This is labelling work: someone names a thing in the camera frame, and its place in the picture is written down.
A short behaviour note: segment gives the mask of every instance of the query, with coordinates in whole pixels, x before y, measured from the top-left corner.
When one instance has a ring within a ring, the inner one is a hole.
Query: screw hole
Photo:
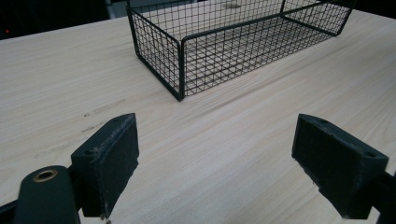
[[[57,174],[58,172],[56,170],[46,170],[35,175],[35,177],[33,177],[33,180],[37,183],[45,182],[47,180],[51,180]]]

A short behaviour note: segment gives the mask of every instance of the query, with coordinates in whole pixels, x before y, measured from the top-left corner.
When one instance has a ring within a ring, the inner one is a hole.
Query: wood grain
[[[0,204],[135,112],[140,164],[113,223],[375,223],[374,209],[341,219],[290,154],[306,113],[385,153],[395,172],[395,33],[395,20],[354,11],[340,36],[182,103],[137,60],[126,18],[0,41]]]

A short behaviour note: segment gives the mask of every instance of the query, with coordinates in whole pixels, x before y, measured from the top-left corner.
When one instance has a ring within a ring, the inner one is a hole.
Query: dark background
[[[396,9],[390,1],[359,0],[356,9],[396,19]],[[133,2],[138,5],[152,3],[145,0]],[[0,0],[0,39],[108,19],[105,0]]]

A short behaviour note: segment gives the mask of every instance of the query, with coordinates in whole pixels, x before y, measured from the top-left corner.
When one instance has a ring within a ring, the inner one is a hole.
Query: wire grid
[[[134,8],[131,22],[138,54],[181,100],[338,35],[355,1],[176,1]]]
[[[284,11],[309,6],[316,2],[315,0],[286,0]],[[347,13],[352,7],[353,1],[337,1],[335,4],[324,4],[289,14],[286,18],[330,33],[339,34],[344,21],[347,19]]]
[[[186,95],[204,91],[332,37],[279,17],[186,43]]]
[[[181,40],[187,35],[279,13],[281,6],[282,0],[207,0],[187,5],[176,1],[140,7],[138,12]]]
[[[180,93],[177,42],[139,16],[134,16],[134,29],[138,44],[137,54],[142,56],[174,91]]]

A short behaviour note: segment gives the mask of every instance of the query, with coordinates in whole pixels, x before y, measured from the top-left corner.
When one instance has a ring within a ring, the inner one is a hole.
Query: wooden table
[[[375,223],[374,209],[368,221],[341,219],[291,157],[299,113],[396,170],[395,20],[354,11],[340,36],[181,103],[137,60],[126,18],[3,40],[0,52],[0,204],[131,112],[141,156],[117,224]]]

